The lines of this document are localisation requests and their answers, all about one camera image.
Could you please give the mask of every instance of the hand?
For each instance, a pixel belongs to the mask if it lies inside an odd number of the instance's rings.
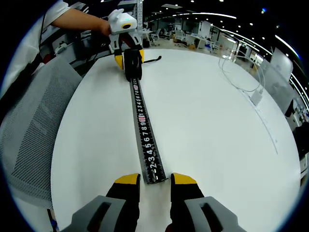
[[[99,31],[105,36],[109,36],[111,34],[111,27],[108,21],[102,19],[99,26]]]

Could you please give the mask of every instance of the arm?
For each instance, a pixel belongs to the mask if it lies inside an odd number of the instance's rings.
[[[76,9],[69,9],[54,22],[52,26],[72,30],[95,30],[108,36],[110,25],[106,20],[86,14]]]

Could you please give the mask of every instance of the mesh office chair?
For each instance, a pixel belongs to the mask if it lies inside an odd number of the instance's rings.
[[[159,39],[160,39],[160,37],[159,37],[160,31],[161,31],[161,28],[159,28],[159,29],[156,31],[156,33],[150,34],[151,38],[152,38],[153,40],[159,40]]]
[[[32,78],[1,124],[0,159],[15,196],[52,209],[50,176],[55,139],[82,78],[59,57]]]

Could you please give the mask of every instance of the white shirt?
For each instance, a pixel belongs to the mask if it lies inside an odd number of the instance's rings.
[[[65,13],[70,7],[62,0],[57,1],[45,14],[43,29],[54,22],[58,17]],[[0,98],[5,94],[11,84],[17,79],[18,75],[27,64],[34,61],[36,55],[40,52],[39,40],[42,28],[43,16],[32,26],[27,32],[19,46],[17,47],[14,56],[6,71],[2,87],[0,91]]]

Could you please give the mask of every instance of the desk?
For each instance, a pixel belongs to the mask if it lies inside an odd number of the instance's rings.
[[[185,37],[188,45],[195,44],[195,40],[198,39],[197,48],[205,48],[206,39],[189,34],[186,34]]]
[[[218,58],[172,49],[145,50],[143,90],[167,176],[194,178],[238,216],[249,232],[272,232],[299,192],[296,144],[280,108],[265,91],[259,103],[277,141],[247,99],[231,86]],[[226,62],[232,81],[254,88],[257,81]],[[129,83],[113,56],[99,59],[76,89],[54,147],[51,190],[60,229],[74,212],[126,174],[141,173]],[[170,181],[141,180],[137,232],[163,232],[171,223]]]
[[[149,34],[151,33],[151,30],[143,30],[143,36],[146,37],[146,39],[149,41],[149,46],[151,47],[151,42],[150,42],[150,38],[149,38]]]

